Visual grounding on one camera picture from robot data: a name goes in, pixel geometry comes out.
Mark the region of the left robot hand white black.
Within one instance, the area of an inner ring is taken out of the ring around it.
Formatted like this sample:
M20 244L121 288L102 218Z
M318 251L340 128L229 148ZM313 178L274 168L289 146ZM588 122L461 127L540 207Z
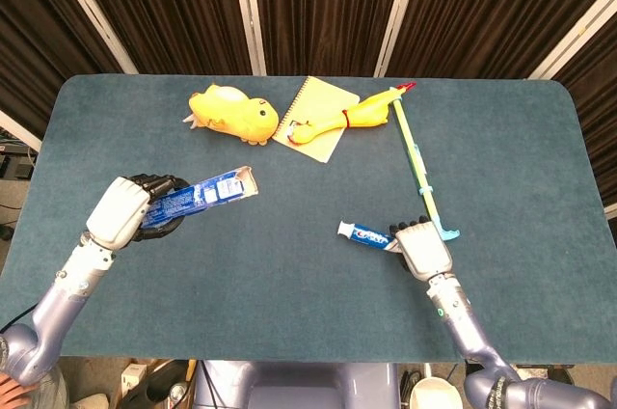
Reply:
M117 177L107 188L87 220L86 228L97 245L116 252L132 241L165 237L184 217L172 218L157 228L142 228L149 208L172 191L189 186L180 177L138 174Z

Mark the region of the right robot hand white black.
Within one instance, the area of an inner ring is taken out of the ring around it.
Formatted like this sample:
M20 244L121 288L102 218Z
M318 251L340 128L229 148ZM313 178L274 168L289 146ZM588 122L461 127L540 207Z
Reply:
M409 223L392 224L389 232L398 242L407 269L416 279L428 282L452 270L452 256L436 225L427 216L422 215Z

